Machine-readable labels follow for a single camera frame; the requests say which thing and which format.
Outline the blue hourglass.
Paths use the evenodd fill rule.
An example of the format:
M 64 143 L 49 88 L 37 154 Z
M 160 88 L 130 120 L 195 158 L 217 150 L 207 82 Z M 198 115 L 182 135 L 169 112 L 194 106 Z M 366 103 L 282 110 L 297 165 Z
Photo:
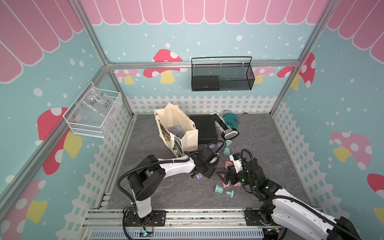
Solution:
M 180 139 L 183 138 L 184 135 L 182 133 L 182 127 L 181 126 L 174 127 L 174 135 Z

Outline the cream canvas tote bag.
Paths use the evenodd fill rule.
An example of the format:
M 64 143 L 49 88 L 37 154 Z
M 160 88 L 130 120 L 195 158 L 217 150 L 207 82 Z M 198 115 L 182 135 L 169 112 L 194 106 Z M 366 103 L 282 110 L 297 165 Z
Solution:
M 168 103 L 154 114 L 159 136 L 176 157 L 198 149 L 199 131 L 179 106 Z

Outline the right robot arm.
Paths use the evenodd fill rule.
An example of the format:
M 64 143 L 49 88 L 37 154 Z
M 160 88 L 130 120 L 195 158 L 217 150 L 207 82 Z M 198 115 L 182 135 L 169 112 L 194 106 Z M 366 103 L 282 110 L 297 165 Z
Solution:
M 232 165 L 217 172 L 225 185 L 241 184 L 262 206 L 245 210 L 246 219 L 264 226 L 279 225 L 306 240 L 359 240 L 353 223 L 345 217 L 327 215 L 295 198 L 268 179 L 258 159 L 247 149 L 231 156 Z

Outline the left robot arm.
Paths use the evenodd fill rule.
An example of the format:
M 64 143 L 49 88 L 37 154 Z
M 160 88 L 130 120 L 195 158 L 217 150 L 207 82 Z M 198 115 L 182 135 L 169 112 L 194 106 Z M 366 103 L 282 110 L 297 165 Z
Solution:
M 140 220 L 147 220 L 154 215 L 151 196 L 163 179 L 179 174 L 191 174 L 192 178 L 201 175 L 209 179 L 219 163 L 219 151 L 224 145 L 222 140 L 213 141 L 173 159 L 158 159 L 149 155 L 134 169 L 122 174 L 116 187 L 132 201 L 134 215 Z

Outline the teal hourglass by brush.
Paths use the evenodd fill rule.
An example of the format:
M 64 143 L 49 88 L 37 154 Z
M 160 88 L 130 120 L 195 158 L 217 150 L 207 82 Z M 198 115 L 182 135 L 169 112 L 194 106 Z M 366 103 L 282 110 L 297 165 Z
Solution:
M 233 143 L 231 140 L 226 140 L 226 147 L 224 148 L 223 154 L 229 156 L 231 154 L 230 146 Z

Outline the green hourglass front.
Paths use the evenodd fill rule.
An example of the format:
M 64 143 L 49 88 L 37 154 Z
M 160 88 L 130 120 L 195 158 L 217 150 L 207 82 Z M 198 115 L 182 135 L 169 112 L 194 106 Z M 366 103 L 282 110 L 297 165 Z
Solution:
M 215 187 L 215 193 L 218 194 L 226 194 L 226 196 L 229 196 L 231 199 L 234 197 L 234 190 L 231 191 L 225 191 L 223 187 L 220 187 L 219 185 L 216 185 Z

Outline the black flat box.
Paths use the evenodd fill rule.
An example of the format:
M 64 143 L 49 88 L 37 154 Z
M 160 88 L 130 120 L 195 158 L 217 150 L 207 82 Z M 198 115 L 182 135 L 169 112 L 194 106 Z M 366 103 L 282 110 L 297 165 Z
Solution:
M 198 132 L 198 144 L 209 144 L 218 139 L 215 120 L 211 115 L 191 115 Z

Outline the black white hair brush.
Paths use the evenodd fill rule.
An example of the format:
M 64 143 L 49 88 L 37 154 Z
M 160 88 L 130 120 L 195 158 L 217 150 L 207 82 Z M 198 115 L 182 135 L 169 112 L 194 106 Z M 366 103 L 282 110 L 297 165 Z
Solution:
M 215 126 L 218 132 L 221 133 L 221 137 L 226 140 L 232 140 L 239 136 L 239 132 L 236 129 L 228 127 L 225 124 L 224 115 L 218 115 L 216 112 L 211 113 L 214 118 Z

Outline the green rubber glove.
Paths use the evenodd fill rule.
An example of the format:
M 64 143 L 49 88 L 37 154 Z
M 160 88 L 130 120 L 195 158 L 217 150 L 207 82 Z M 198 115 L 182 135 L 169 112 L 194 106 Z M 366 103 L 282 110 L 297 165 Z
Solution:
M 227 127 L 237 129 L 240 123 L 238 117 L 231 110 L 224 110 L 225 124 Z

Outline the black box in basket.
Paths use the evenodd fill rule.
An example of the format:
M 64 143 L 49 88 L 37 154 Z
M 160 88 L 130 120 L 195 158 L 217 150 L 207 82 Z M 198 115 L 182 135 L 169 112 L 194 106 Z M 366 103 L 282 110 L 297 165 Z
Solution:
M 220 81 L 218 76 L 195 76 L 192 79 L 192 91 L 219 91 Z

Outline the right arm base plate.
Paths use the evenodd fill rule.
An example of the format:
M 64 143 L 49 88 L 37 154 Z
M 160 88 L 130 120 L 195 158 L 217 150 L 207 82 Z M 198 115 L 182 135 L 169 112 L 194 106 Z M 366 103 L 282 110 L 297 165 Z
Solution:
M 273 211 L 266 209 L 250 209 L 243 211 L 247 226 L 283 227 L 272 219 Z

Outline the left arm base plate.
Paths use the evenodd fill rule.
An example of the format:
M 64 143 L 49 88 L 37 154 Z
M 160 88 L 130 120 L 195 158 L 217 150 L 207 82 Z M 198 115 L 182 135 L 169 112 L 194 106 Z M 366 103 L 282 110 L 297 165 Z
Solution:
M 148 216 L 140 218 L 133 210 L 128 209 L 125 216 L 126 227 L 164 227 L 166 211 L 152 211 Z

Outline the black mesh wall basket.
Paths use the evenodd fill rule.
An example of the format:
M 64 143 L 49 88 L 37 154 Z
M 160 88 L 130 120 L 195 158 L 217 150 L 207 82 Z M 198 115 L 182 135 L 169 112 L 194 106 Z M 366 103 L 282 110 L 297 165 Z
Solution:
M 191 58 L 191 88 L 195 76 L 218 76 L 219 91 L 250 91 L 255 82 L 252 57 L 196 57 Z

